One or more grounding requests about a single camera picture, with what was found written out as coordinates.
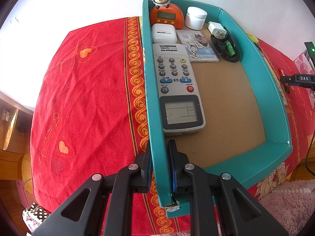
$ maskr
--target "orange digital clock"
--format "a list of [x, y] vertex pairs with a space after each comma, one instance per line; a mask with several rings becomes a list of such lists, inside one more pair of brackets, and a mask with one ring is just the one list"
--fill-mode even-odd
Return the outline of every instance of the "orange digital clock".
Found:
[[182, 29], [184, 25], [184, 14], [177, 5], [170, 3], [169, 7], [161, 6], [160, 8], [153, 7], [150, 12], [151, 26], [156, 24], [173, 25], [176, 29]]

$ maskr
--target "metal bolt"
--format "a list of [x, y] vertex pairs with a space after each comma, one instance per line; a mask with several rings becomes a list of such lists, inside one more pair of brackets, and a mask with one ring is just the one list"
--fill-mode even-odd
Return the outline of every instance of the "metal bolt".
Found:
[[92, 179], [93, 179], [94, 181], [99, 181], [101, 178], [102, 178], [102, 175], [101, 175], [101, 174], [94, 174], [94, 175], [92, 176]]
[[193, 170], [194, 168], [195, 168], [195, 166], [193, 164], [191, 164], [191, 163], [187, 163], [185, 165], [185, 169], [187, 169], [187, 170]]
[[129, 168], [130, 170], [136, 170], [138, 167], [139, 167], [139, 166], [138, 166], [136, 163], [130, 164], [130, 165], [128, 166], [128, 168]]
[[223, 174], [222, 174], [222, 178], [223, 178], [224, 180], [230, 180], [230, 179], [231, 179], [231, 175], [230, 175], [229, 173], [223, 173]]

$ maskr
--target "white jar lid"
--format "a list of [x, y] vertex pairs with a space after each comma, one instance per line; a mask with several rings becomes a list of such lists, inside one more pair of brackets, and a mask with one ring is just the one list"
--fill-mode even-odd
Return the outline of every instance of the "white jar lid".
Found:
[[195, 17], [206, 18], [207, 12], [198, 7], [188, 7], [187, 12]]

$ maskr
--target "red power button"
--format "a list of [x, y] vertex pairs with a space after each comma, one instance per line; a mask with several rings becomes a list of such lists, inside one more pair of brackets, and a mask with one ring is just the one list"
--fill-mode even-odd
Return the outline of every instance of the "red power button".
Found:
[[187, 86], [187, 90], [188, 90], [189, 92], [193, 92], [193, 91], [194, 91], [194, 87], [193, 87], [193, 86]]

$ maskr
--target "green battery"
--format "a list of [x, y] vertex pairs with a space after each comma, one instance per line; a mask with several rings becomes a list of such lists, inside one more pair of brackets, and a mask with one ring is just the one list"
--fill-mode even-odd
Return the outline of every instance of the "green battery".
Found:
[[230, 56], [234, 56], [236, 53], [233, 49], [233, 46], [230, 42], [226, 42], [227, 50], [229, 51]]

